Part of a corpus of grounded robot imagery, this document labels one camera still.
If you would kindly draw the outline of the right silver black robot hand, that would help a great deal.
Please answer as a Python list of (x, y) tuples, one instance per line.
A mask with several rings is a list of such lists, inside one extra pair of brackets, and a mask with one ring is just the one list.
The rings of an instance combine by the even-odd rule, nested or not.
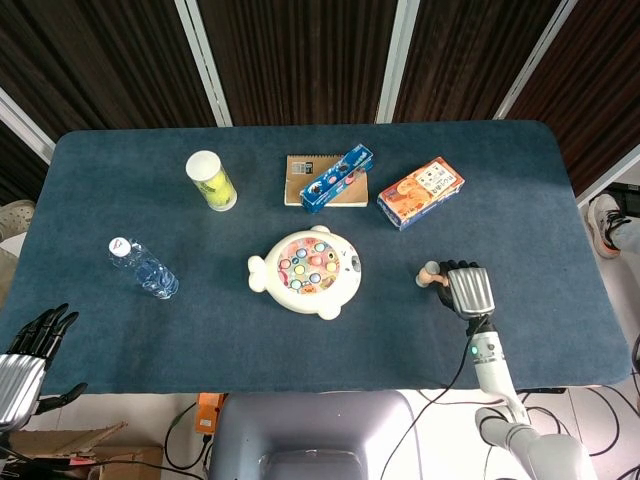
[(438, 263), (440, 275), (446, 281), (436, 287), (441, 303), (456, 315), (470, 321), (490, 317), (495, 302), (488, 272), (475, 261), (448, 260)]

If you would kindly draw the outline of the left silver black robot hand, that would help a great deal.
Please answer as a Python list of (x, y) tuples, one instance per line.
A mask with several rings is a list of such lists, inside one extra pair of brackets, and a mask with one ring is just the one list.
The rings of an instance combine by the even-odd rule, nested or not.
[(87, 389), (88, 384), (81, 382), (64, 394), (40, 398), (64, 336), (79, 317), (68, 308), (64, 303), (44, 311), (0, 353), (0, 434), (21, 429), (33, 416), (63, 408)]

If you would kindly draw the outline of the small wooden toy mallet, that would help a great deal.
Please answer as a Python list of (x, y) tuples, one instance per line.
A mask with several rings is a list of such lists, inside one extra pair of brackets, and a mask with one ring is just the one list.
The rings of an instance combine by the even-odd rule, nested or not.
[(441, 275), (440, 265), (436, 261), (428, 261), (419, 270), (415, 277), (416, 284), (421, 288), (426, 288), (432, 283), (445, 283), (445, 278)]

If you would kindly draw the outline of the orange blue biscuit box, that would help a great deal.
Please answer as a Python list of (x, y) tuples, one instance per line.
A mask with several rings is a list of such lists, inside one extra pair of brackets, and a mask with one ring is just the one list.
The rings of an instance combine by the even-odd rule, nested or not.
[(443, 157), (436, 157), (387, 187), (376, 203), (399, 231), (456, 195), (465, 179)]

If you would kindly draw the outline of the brown cardboard box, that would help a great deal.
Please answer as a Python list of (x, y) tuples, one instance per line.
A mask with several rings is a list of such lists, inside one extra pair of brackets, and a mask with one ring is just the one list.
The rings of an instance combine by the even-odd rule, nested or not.
[(125, 429), (120, 422), (87, 430), (17, 431), (9, 435), (9, 448), (51, 465), (69, 466), (52, 472), (11, 459), (3, 480), (161, 480), (163, 448), (158, 445), (111, 445), (110, 438)]

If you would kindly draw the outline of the blue felt tablecloth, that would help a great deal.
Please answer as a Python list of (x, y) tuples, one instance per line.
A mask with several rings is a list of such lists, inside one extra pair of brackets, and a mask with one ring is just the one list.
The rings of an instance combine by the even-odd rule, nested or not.
[[(290, 154), (374, 155), (377, 195), (435, 157), (461, 191), (399, 231), (375, 203), (310, 214), (283, 203)], [(216, 153), (237, 192), (212, 210), (186, 174)], [(314, 225), (362, 263), (332, 321), (300, 315), (248, 285), (247, 261)], [(178, 278), (161, 300), (110, 259), (137, 240)], [(477, 385), (465, 324), (415, 275), (430, 260), (488, 271), (493, 323), (519, 389), (612, 384), (630, 371), (551, 130), (535, 121), (74, 131), (57, 143), (0, 310), (0, 353), (41, 312), (79, 314), (43, 384), (92, 393), (339, 391)]]

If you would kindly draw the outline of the white orange sneaker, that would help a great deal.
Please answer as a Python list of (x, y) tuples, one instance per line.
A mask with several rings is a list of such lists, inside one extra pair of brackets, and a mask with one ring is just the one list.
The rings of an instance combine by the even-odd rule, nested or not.
[(609, 194), (598, 195), (589, 203), (586, 219), (596, 252), (605, 259), (616, 258), (620, 249), (611, 234), (627, 222), (616, 200)]

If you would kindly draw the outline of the fish-shaped toy game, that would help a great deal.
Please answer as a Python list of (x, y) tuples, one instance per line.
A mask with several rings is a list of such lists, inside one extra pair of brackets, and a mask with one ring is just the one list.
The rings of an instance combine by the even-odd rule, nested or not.
[(324, 225), (287, 235), (264, 257), (247, 261), (248, 285), (281, 306), (330, 321), (357, 293), (362, 265), (345, 238)]

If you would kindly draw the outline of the beige shoe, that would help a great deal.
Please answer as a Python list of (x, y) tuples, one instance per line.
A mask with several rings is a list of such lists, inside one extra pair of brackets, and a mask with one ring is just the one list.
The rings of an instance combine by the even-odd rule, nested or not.
[(25, 233), (31, 224), (35, 203), (19, 200), (0, 207), (0, 242)]

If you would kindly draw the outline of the person leg in jeans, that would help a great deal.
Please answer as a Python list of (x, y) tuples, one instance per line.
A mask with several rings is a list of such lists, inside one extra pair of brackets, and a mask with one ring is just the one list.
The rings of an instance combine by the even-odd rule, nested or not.
[(616, 249), (640, 255), (640, 219), (625, 217), (611, 228), (610, 238)]

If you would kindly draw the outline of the clear plastic water bottle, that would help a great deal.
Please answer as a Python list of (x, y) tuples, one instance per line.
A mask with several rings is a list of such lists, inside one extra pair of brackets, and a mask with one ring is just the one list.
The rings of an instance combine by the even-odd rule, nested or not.
[(167, 300), (179, 289), (175, 274), (137, 240), (114, 237), (108, 244), (112, 264), (126, 272), (147, 293)]

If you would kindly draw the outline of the blue Oreo cookie box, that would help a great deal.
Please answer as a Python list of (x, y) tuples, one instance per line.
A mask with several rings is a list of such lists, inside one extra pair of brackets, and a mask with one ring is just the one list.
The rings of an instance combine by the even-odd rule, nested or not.
[(317, 213), (325, 207), (366, 207), (367, 174), (374, 165), (373, 152), (359, 144), (319, 173), (301, 191), (302, 207)]

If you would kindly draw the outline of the grey robot torso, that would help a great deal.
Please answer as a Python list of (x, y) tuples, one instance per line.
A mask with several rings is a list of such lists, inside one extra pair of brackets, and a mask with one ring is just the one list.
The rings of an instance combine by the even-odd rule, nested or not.
[(232, 394), (208, 480), (423, 480), (413, 420), (398, 391)]

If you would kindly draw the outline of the yellow tennis ball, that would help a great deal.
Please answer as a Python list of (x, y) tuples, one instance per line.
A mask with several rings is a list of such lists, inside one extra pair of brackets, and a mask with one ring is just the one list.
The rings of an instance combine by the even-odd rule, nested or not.
[(219, 170), (213, 177), (200, 183), (200, 189), (207, 195), (221, 194), (232, 187), (224, 170)]
[(237, 201), (236, 190), (229, 186), (208, 191), (205, 197), (209, 207), (218, 212), (227, 211), (233, 208)]

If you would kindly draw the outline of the white partition post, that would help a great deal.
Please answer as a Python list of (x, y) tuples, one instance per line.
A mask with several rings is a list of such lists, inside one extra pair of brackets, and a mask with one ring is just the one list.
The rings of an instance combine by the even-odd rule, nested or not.
[(579, 0), (559, 0), (557, 8), (540, 34), (529, 56), (524, 62), (498, 109), (493, 115), (493, 120), (503, 120), (512, 110), (524, 87), (551, 47), (562, 27), (570, 17)]
[(216, 125), (233, 127), (198, 0), (174, 0), (174, 3)]
[(397, 0), (375, 123), (393, 122), (421, 0)]
[(583, 208), (605, 187), (616, 182), (620, 177), (636, 167), (638, 164), (640, 164), (640, 143), (576, 197), (578, 208)]
[(0, 87), (0, 121), (47, 165), (51, 164), (56, 143)]

